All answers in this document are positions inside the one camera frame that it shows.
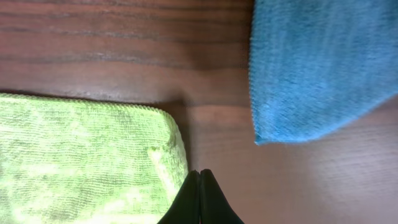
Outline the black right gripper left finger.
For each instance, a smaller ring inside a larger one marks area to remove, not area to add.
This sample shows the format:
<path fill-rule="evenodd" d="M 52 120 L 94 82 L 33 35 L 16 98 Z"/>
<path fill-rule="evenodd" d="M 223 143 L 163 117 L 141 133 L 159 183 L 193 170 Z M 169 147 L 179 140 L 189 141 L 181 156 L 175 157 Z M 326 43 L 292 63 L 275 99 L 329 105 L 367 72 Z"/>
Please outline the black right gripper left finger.
<path fill-rule="evenodd" d="M 200 223 L 200 175 L 196 170 L 186 176 L 177 196 L 158 224 Z"/>

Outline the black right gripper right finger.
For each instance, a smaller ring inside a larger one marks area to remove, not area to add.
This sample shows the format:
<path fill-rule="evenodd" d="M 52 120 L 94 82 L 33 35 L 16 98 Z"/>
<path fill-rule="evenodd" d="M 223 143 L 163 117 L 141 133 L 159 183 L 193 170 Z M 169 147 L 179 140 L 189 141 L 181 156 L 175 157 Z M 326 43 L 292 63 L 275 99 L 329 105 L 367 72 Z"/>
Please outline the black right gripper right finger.
<path fill-rule="evenodd" d="M 204 169 L 200 176 L 201 224 L 243 224 L 229 205 L 212 171 Z"/>

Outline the light green microfiber cloth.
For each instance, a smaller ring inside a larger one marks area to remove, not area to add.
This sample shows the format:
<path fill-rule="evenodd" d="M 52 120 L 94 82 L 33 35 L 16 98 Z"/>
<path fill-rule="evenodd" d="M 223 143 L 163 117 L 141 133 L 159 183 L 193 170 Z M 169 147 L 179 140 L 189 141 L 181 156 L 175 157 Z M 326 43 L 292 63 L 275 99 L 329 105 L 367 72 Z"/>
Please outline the light green microfiber cloth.
<path fill-rule="evenodd" d="M 1 95 L 2 223 L 157 223 L 187 174 L 163 110 Z"/>

